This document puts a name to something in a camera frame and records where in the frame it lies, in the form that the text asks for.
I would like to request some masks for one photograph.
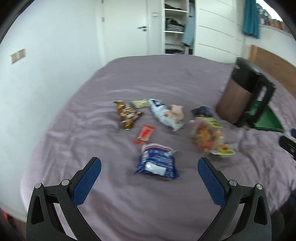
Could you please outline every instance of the kettle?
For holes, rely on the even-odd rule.
[[[256,113],[250,115],[250,110],[264,86],[265,95]],[[238,57],[224,93],[216,106],[216,111],[221,119],[236,126],[242,126],[246,122],[256,123],[274,90],[274,84],[254,64]]]

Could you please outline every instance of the kettle handle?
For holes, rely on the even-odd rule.
[[[251,123],[258,122],[260,116],[262,115],[263,111],[265,110],[265,107],[267,106],[268,102],[270,101],[270,99],[274,93],[274,90],[276,88],[272,82],[268,81],[267,78],[263,74],[261,74],[260,77],[258,78],[257,86],[255,89],[255,94],[253,95],[255,98],[254,98],[254,100],[252,100],[252,104],[255,103],[263,86],[266,87],[266,93],[265,93],[260,105],[258,106],[256,113],[254,115],[250,115],[249,113],[247,114],[248,115],[248,117],[247,117],[248,122],[251,122]]]

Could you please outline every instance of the green tray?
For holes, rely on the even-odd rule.
[[[256,100],[254,106],[250,111],[250,115],[254,115],[257,111],[258,106],[260,105],[261,101]],[[266,106],[265,110],[263,111],[262,115],[260,116],[257,123],[249,123],[252,128],[262,131],[277,131],[284,133],[284,129],[276,117],[276,115],[272,112],[269,106]]]

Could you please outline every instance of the black kettle lid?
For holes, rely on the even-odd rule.
[[[253,93],[258,77],[259,69],[248,60],[238,57],[231,78],[241,87],[250,93]]]

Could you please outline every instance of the bed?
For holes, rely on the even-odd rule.
[[[258,49],[252,51],[250,61],[259,66],[268,61],[269,57],[260,55]],[[220,207],[213,203],[196,170],[197,161],[204,154],[189,138],[189,121],[193,118],[190,110],[202,105],[215,109],[233,66],[191,55],[125,57],[107,64],[70,99],[36,147],[21,182],[26,209],[36,183],[57,185],[96,156],[102,161],[102,171],[79,210],[102,240],[197,240]],[[285,89],[282,79],[273,81],[277,90],[270,105],[280,115],[288,135],[288,130],[296,127],[295,93]],[[144,108],[136,125],[122,130],[113,101],[143,98],[183,105],[183,128],[172,132],[149,108]],[[224,127],[225,142],[236,155],[208,156],[209,160],[226,178],[240,185],[261,183],[270,211],[279,209],[296,188],[295,161],[278,145],[282,134],[237,128],[216,114],[215,118]],[[134,174],[141,146],[133,140],[142,124],[157,127],[150,143],[178,150],[175,162],[180,178]],[[60,210],[58,214],[66,233],[73,236]],[[228,235],[238,218],[239,212]]]

